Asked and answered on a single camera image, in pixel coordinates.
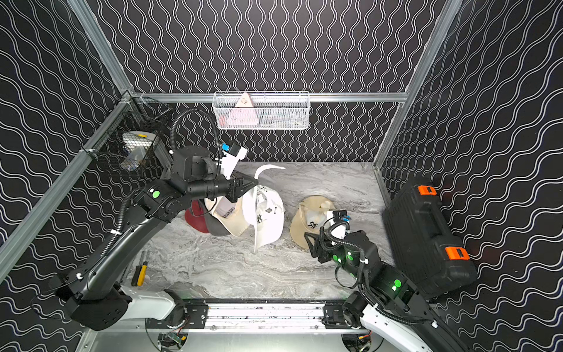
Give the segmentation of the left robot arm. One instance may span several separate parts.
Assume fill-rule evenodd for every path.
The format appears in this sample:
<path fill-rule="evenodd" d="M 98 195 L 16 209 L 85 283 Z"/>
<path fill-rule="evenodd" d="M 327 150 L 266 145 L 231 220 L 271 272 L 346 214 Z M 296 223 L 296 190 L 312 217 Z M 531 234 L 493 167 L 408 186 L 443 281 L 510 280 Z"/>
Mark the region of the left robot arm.
<path fill-rule="evenodd" d="M 237 202 L 258 185 L 256 178 L 240 172 L 226 175 L 221 159 L 235 148 L 214 139 L 217 152 L 198 146 L 178 148 L 176 127 L 190 114 L 201 114 L 217 135 L 215 117 L 190 108 L 180 113 L 170 131 L 171 175 L 132 190 L 123 200 L 117 227 L 78 268 L 51 278 L 50 290 L 62 303 L 53 320 L 70 320 L 94 331 L 134 319 L 167 320 L 171 326 L 185 321 L 184 301 L 176 293 L 141 293 L 120 283 L 120 277 L 147 243 L 195 200 L 219 198 Z"/>

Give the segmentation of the red baseball cap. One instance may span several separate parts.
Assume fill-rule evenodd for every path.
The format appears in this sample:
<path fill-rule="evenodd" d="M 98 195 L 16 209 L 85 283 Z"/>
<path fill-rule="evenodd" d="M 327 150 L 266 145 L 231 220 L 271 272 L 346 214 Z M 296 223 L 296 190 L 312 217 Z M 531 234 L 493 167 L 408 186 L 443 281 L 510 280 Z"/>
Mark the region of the red baseball cap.
<path fill-rule="evenodd" d="M 200 233 L 209 233 L 205 220 L 206 210 L 199 200 L 192 200 L 190 207 L 186 210 L 184 219 L 186 223 Z"/>

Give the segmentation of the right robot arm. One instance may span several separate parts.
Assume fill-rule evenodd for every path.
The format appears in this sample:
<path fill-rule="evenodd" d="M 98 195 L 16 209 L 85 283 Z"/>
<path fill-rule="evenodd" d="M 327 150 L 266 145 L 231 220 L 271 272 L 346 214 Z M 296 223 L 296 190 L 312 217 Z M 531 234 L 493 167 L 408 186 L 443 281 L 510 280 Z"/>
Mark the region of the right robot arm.
<path fill-rule="evenodd" d="M 400 351 L 469 351 L 403 272 L 382 261 L 363 230 L 341 219 L 303 237 L 313 258 L 332 261 L 355 280 L 342 306 L 349 327 L 365 328 Z"/>

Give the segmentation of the cream baseball cap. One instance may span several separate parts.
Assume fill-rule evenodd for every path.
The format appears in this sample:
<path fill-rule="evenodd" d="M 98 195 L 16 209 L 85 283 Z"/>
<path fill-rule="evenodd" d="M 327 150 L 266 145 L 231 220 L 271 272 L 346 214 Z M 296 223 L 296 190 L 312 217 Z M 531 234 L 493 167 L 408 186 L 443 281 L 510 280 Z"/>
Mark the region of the cream baseball cap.
<path fill-rule="evenodd" d="M 225 197 L 219 197 L 217 201 L 205 199 L 205 207 L 208 213 L 216 217 L 232 236 L 241 236 L 249 227 L 249 223 L 243 215 L 242 199 L 236 203 L 230 202 Z"/>

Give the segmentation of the white baseball cap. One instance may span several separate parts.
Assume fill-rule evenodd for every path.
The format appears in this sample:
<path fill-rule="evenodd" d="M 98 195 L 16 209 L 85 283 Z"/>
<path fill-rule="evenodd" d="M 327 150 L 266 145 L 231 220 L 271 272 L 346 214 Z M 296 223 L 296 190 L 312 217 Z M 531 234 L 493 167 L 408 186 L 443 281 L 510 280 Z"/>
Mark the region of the white baseball cap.
<path fill-rule="evenodd" d="M 253 253 L 280 239 L 284 228 L 284 204 L 277 191 L 260 184 L 255 186 L 255 197 L 243 199 L 243 215 L 255 231 Z"/>

